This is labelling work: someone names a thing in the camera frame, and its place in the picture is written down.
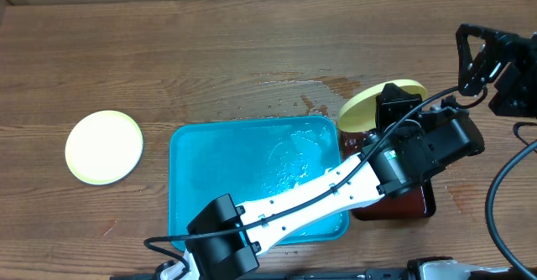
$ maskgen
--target wire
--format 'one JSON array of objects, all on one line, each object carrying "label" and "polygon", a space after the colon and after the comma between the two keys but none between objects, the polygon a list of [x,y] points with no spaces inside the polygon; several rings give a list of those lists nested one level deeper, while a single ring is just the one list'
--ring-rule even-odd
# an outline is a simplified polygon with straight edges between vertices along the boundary
[{"label": "wire", "polygon": [[516,122],[513,125],[514,136],[517,137],[517,139],[519,139],[520,142],[524,143],[524,145],[529,146],[528,142],[526,142],[526,140],[524,140],[522,137],[520,137],[519,129],[522,126],[537,126],[537,123],[533,123],[533,122]]},{"label": "wire", "polygon": [[449,95],[452,92],[455,92],[457,90],[458,90],[457,86],[452,87],[452,88],[448,88],[448,89],[446,89],[444,91],[441,91],[441,92],[437,93],[434,96],[431,96],[427,100],[425,100],[422,103],[420,103],[418,106],[414,107],[411,111],[409,111],[406,115],[404,115],[404,117],[402,117],[400,120],[398,120],[396,123],[394,123],[393,126],[391,126],[391,128],[389,130],[384,132],[383,137],[377,143],[375,143],[375,145],[366,154],[366,156],[358,164],[358,166],[356,166],[344,179],[342,179],[336,185],[332,186],[326,192],[316,196],[315,198],[313,198],[311,200],[308,200],[308,201],[306,201],[306,202],[304,202],[304,203],[302,203],[300,205],[297,205],[297,206],[295,206],[293,208],[289,208],[287,210],[281,211],[281,212],[279,212],[279,213],[277,213],[275,215],[271,215],[269,217],[262,218],[260,220],[254,221],[253,223],[247,224],[245,226],[238,226],[238,227],[235,227],[235,228],[232,228],[232,229],[229,229],[229,230],[215,231],[215,232],[212,232],[212,233],[204,233],[204,234],[196,234],[196,235],[175,235],[175,236],[151,237],[151,238],[146,239],[143,242],[143,244],[150,250],[163,253],[163,254],[171,256],[173,258],[177,258],[178,254],[173,253],[173,256],[172,256],[170,254],[171,253],[170,251],[165,250],[165,249],[163,249],[161,247],[154,246],[151,243],[153,243],[153,242],[186,241],[186,240],[192,240],[192,239],[204,239],[204,238],[209,238],[209,237],[214,237],[214,236],[230,235],[230,234],[234,234],[234,233],[238,233],[238,232],[241,232],[241,231],[246,231],[246,230],[252,229],[252,228],[254,228],[256,226],[265,225],[265,224],[269,223],[270,221],[277,220],[278,218],[287,216],[289,214],[293,214],[293,213],[295,213],[295,212],[297,212],[299,210],[304,209],[305,207],[313,205],[314,203],[324,199],[326,196],[329,196],[329,195],[337,192],[344,184],[346,184],[368,162],[368,160],[377,152],[377,150],[380,147],[380,145],[382,145],[383,142],[386,141],[386,139],[392,134],[392,132],[394,132],[394,130],[399,125],[401,125],[401,123],[403,123],[406,119],[408,119],[409,117],[412,117],[416,112],[421,110],[423,107],[429,105],[431,102],[433,102],[435,100],[438,100],[438,99],[442,98],[443,96]]},{"label": "wire", "polygon": [[477,99],[477,101],[473,102],[472,104],[468,104],[468,105],[461,105],[457,102],[455,102],[455,107],[456,108],[461,108],[461,109],[470,109],[470,108],[473,108],[479,104],[481,104],[482,101],[485,100],[485,98],[487,97],[488,95],[488,88],[486,86],[483,87],[482,89],[482,94],[481,96],[479,97],[479,99]]},{"label": "wire", "polygon": [[494,244],[500,250],[502,255],[509,261],[509,263],[513,265],[513,267],[518,269],[526,278],[531,279],[531,280],[537,280],[537,276],[535,276],[527,267],[524,266],[524,264],[522,264],[522,262],[519,261],[519,259],[517,259],[517,257],[514,256],[514,254],[507,248],[502,238],[498,234],[498,229],[496,229],[496,224],[494,223],[493,206],[494,206],[494,197],[496,196],[496,192],[498,191],[498,187],[502,183],[502,180],[509,173],[509,171],[511,171],[511,169],[517,165],[517,163],[523,160],[526,156],[528,156],[528,154],[530,154],[536,148],[537,148],[537,140],[533,141],[530,145],[522,149],[522,151],[517,153],[517,155],[513,156],[502,167],[502,169],[496,175],[496,178],[490,184],[490,188],[488,189],[488,192],[487,192],[487,200],[485,202],[485,219],[487,221],[488,233],[493,239]]}]

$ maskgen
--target teal tray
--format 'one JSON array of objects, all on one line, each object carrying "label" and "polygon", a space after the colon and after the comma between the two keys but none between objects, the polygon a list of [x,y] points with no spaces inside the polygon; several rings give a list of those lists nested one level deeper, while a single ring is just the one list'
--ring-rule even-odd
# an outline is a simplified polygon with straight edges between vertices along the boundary
[{"label": "teal tray", "polygon": [[[341,163],[337,130],[327,118],[282,117],[216,122],[178,129],[169,143],[169,235],[186,226],[216,197],[235,205],[282,193]],[[339,238],[349,225],[337,213],[295,232],[280,244]],[[181,251],[182,241],[173,242]]]}]

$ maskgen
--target robotic arm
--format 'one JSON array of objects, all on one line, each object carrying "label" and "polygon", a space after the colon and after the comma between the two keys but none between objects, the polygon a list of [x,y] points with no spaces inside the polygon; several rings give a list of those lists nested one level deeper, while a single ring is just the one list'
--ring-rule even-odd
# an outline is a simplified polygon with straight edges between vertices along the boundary
[{"label": "robotic arm", "polygon": [[[468,36],[485,40],[475,58],[469,50]],[[532,91],[537,89],[537,35],[523,39],[516,34],[462,24],[456,41],[460,58],[458,90],[462,95],[485,92],[485,85],[499,77],[495,85],[498,93],[489,103],[491,110],[499,116],[537,116],[537,99],[532,97]],[[287,278],[251,272],[259,267],[258,256],[294,231],[343,210],[372,205],[383,197],[397,197],[430,181],[450,163],[484,150],[481,133],[454,96],[422,111],[421,107],[432,100],[424,101],[420,95],[387,84],[377,97],[376,128],[364,140],[362,153],[282,194],[240,205],[235,205],[229,194],[213,200],[187,227],[191,235],[186,237],[183,256],[187,269],[184,263],[166,262],[155,274],[111,279],[173,280],[181,274],[183,280]],[[376,280],[390,279],[393,272],[393,278],[441,280],[468,279],[471,271],[507,271],[462,265],[447,257],[411,262],[407,268],[391,272],[373,269],[369,273],[308,277],[367,276]]]}]

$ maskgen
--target yellow plate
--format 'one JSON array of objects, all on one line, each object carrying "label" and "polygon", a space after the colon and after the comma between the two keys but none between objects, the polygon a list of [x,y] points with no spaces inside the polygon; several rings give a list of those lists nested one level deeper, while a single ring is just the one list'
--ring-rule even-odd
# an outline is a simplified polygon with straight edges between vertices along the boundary
[{"label": "yellow plate", "polygon": [[65,144],[69,170],[88,184],[110,184],[129,174],[142,156],[138,124],[119,111],[99,111],[83,118]]},{"label": "yellow plate", "polygon": [[427,90],[415,80],[391,80],[360,92],[349,100],[339,111],[337,127],[343,132],[366,132],[375,128],[376,97],[388,83],[394,83],[410,94],[420,94],[427,98]]}]

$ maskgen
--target tray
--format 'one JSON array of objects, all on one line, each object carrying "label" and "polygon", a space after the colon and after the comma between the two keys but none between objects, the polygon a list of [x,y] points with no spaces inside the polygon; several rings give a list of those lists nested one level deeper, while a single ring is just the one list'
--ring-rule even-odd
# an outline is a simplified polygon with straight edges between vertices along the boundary
[{"label": "tray", "polygon": [[[169,235],[187,234],[188,223],[216,197],[235,205],[279,194],[341,163],[337,133],[327,118],[282,117],[189,125],[169,143]],[[339,238],[347,212],[295,232],[280,244]],[[173,242],[181,251],[182,241]]]}]

